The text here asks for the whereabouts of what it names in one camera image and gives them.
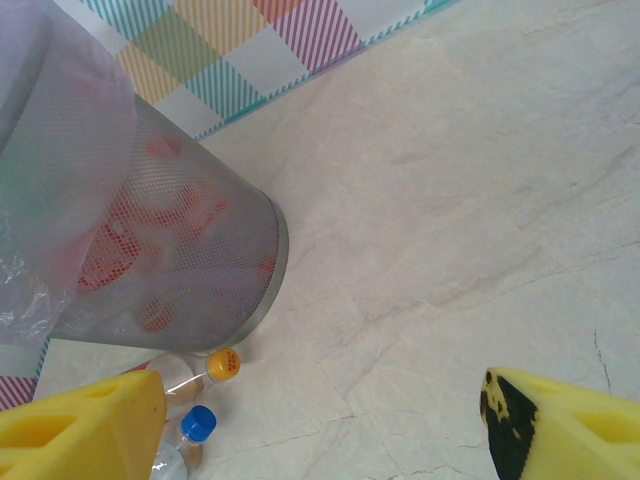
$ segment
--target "white plastic bag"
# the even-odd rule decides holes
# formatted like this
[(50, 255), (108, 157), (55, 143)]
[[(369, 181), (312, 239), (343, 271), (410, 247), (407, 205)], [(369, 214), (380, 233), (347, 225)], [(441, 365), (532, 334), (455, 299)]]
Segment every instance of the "white plastic bag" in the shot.
[(49, 0), (0, 0), (0, 343), (37, 344), (121, 187), (133, 86)]

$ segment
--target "metal wastebasket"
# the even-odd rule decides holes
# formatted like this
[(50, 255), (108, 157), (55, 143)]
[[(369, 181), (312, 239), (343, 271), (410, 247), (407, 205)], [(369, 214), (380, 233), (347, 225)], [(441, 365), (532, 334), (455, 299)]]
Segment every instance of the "metal wastebasket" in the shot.
[(244, 338), (282, 283), (280, 209), (144, 100), (127, 179), (57, 338), (206, 350)]

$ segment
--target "blue bottle cap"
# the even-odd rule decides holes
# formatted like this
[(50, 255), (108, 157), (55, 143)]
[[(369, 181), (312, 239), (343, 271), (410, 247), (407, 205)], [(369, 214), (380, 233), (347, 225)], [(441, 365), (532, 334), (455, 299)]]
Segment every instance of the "blue bottle cap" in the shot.
[(187, 413), (180, 427), (185, 437), (194, 443), (202, 443), (209, 438), (218, 421), (211, 410), (203, 405), (196, 405)]

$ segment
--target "plastic bottle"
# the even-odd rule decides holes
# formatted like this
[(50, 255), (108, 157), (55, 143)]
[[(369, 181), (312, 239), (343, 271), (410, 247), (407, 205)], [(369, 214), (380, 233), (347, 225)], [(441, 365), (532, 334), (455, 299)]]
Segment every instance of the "plastic bottle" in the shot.
[(155, 370), (162, 377), (169, 420), (195, 403), (205, 385), (225, 382), (240, 370), (240, 357), (223, 348), (206, 357), (189, 353), (165, 353), (131, 370)]
[(216, 416), (196, 405), (180, 420), (167, 423), (149, 480), (187, 480), (202, 463), (202, 444), (217, 425)]

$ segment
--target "marble floor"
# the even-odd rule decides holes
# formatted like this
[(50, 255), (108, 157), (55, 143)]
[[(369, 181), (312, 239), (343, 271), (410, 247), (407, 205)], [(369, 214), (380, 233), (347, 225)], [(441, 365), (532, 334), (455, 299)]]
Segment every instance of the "marble floor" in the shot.
[[(461, 0), (203, 142), (291, 254), (197, 478), (496, 479), (488, 366), (640, 400), (639, 23)], [(150, 355), (53, 342), (38, 396)]]

